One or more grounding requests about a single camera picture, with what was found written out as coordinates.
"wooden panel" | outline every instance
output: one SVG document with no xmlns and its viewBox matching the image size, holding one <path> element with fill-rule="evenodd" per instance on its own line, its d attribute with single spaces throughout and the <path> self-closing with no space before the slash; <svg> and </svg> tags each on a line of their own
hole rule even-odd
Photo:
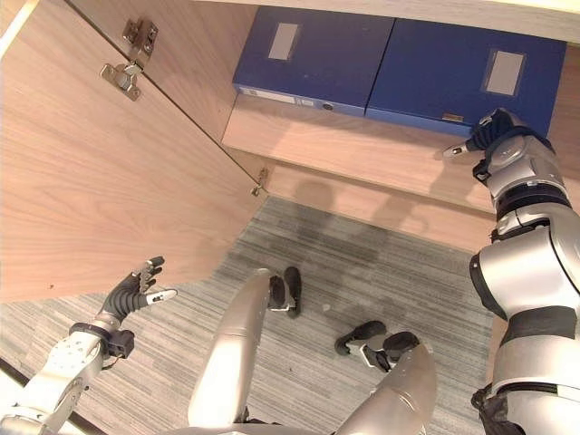
<svg viewBox="0 0 580 435">
<path fill-rule="evenodd" d="M 227 1 L 248 3 L 247 0 Z M 577 0 L 252 0 L 251 3 L 398 16 L 580 43 L 580 3 Z"/>
<path fill-rule="evenodd" d="M 3 61 L 2 301 L 108 291 L 155 255 L 161 283 L 208 276 L 263 198 L 150 82 L 99 77 L 120 55 L 41 2 Z"/>
<path fill-rule="evenodd" d="M 580 48 L 568 47 L 550 131 L 574 204 L 580 204 Z M 461 139 L 386 122 L 240 95 L 224 136 L 230 148 L 492 211 L 468 164 L 440 152 Z"/>
<path fill-rule="evenodd" d="M 266 189 L 305 206 L 355 218 L 471 253 L 489 244 L 495 217 L 486 212 L 380 188 L 235 151 L 250 174 L 266 166 Z"/>
<path fill-rule="evenodd" d="M 254 21 L 256 6 L 189 0 L 72 0 L 124 53 L 128 19 L 147 16 L 159 28 L 145 68 L 173 101 L 221 141 L 236 91 L 232 78 Z"/>
</svg>

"gray carpet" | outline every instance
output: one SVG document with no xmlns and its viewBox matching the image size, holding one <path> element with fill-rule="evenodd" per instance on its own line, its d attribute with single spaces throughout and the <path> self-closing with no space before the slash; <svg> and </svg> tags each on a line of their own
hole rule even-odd
<svg viewBox="0 0 580 435">
<path fill-rule="evenodd" d="M 77 411 L 110 435 L 186 426 L 189 396 L 227 303 L 253 269 L 295 265 L 304 279 L 303 315 L 266 315 L 251 417 L 334 431 L 382 377 L 335 354 L 334 340 L 377 319 L 390 332 L 413 331 L 434 350 L 439 393 L 427 432 L 482 434 L 469 399 L 485 383 L 491 316 L 468 263 L 459 251 L 270 198 L 210 279 L 182 285 L 178 298 L 127 319 L 135 351 L 99 376 Z M 0 355 L 30 376 L 103 298 L 2 305 Z"/>
</svg>

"cabinet hinge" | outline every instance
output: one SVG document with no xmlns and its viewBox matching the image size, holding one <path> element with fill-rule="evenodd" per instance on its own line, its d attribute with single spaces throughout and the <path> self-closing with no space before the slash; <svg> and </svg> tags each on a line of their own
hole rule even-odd
<svg viewBox="0 0 580 435">
<path fill-rule="evenodd" d="M 151 20 L 140 19 L 137 23 L 129 20 L 123 30 L 123 38 L 131 44 L 130 62 L 117 66 L 106 63 L 102 67 L 101 77 L 133 101 L 137 100 L 141 94 L 137 87 L 137 77 L 143 73 L 153 53 L 158 33 L 159 29 Z"/>
<path fill-rule="evenodd" d="M 260 170 L 260 173 L 257 176 L 257 185 L 254 188 L 252 188 L 252 190 L 250 190 L 250 193 L 255 197 L 257 197 L 260 194 L 260 190 L 264 188 L 267 178 L 268 178 L 268 169 L 262 168 L 262 170 Z"/>
</svg>

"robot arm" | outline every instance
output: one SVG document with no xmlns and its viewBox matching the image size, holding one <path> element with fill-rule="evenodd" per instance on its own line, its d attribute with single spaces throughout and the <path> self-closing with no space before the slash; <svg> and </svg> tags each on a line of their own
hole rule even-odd
<svg viewBox="0 0 580 435">
<path fill-rule="evenodd" d="M 9 412 L 0 420 L 0 434 L 56 433 L 88 389 L 91 380 L 110 357 L 127 358 L 133 333 L 120 331 L 125 317 L 143 306 L 175 296 L 175 290 L 146 294 L 161 271 L 162 257 L 152 258 L 131 272 L 107 296 L 89 324 L 74 324 L 70 335 L 51 350 L 43 369 L 24 387 Z"/>
<path fill-rule="evenodd" d="M 474 396 L 487 434 L 577 433 L 580 424 L 580 217 L 548 140 L 503 110 L 466 145 L 485 151 L 474 176 L 498 223 L 473 256 L 471 280 L 488 310 L 508 321 L 493 382 Z"/>
</svg>

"blue binder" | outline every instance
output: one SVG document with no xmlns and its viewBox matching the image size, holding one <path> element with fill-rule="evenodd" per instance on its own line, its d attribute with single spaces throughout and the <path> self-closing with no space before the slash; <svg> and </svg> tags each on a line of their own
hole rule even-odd
<svg viewBox="0 0 580 435">
<path fill-rule="evenodd" d="M 547 135 L 565 51 L 535 36 L 397 19 L 366 116 L 467 137 L 504 107 Z"/>
<path fill-rule="evenodd" d="M 363 116 L 393 22 L 261 6 L 234 85 L 250 95 Z"/>
</svg>

